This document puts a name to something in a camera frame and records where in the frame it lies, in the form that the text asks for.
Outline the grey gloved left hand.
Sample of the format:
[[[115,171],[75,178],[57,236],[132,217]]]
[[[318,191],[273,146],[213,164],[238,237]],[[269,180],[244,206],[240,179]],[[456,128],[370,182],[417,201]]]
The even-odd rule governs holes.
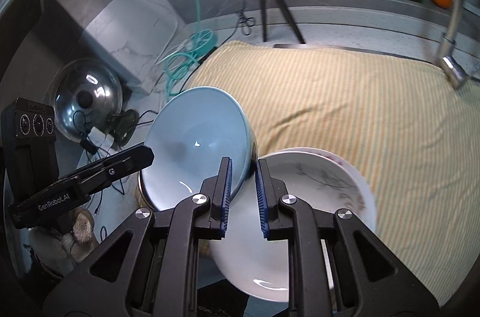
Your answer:
[[[57,263],[69,258],[78,264],[98,247],[93,215],[81,207],[74,209],[72,214],[72,230],[65,234],[40,227],[28,231],[30,245],[43,263]]]

